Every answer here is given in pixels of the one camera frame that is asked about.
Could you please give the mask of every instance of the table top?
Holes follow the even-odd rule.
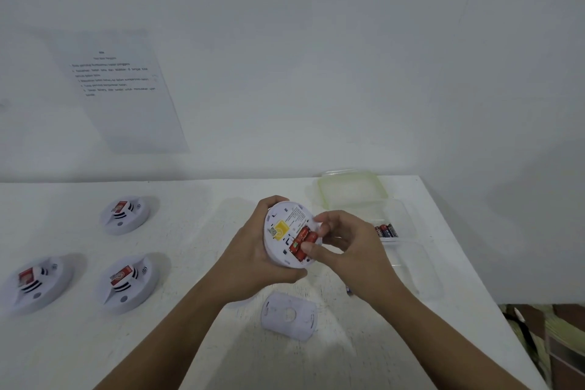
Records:
[[[401,200],[442,282],[425,302],[531,389],[546,389],[422,181],[381,176]],[[0,184],[0,281],[47,255],[76,266],[68,289],[44,309],[0,321],[0,381],[6,389],[92,388],[171,310],[223,252],[256,202],[281,194],[321,211],[315,179]],[[119,196],[143,196],[151,216],[110,236],[101,210]],[[131,254],[154,253],[161,278],[152,296],[120,316],[95,298],[102,271]],[[399,335],[341,280],[315,263],[297,284],[262,290],[226,307],[201,344],[181,388],[434,388]],[[317,331],[298,342],[265,331],[260,308],[274,290],[317,303]]]

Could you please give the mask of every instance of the instruction sheet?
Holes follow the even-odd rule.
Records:
[[[114,153],[189,151],[146,31],[52,32],[48,46]]]

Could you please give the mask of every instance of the brown and green fabric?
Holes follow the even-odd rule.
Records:
[[[585,305],[500,308],[551,389],[585,389]]]

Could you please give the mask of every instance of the forearm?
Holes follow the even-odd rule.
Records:
[[[439,389],[526,390],[406,289],[386,296],[375,309],[396,329]]]
[[[202,279],[95,390],[177,389],[223,305]]]

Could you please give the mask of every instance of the yellow sticker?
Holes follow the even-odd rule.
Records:
[[[287,231],[289,231],[289,226],[282,220],[274,226],[274,229],[276,230],[276,234],[273,234],[272,237],[280,241],[287,234]]]

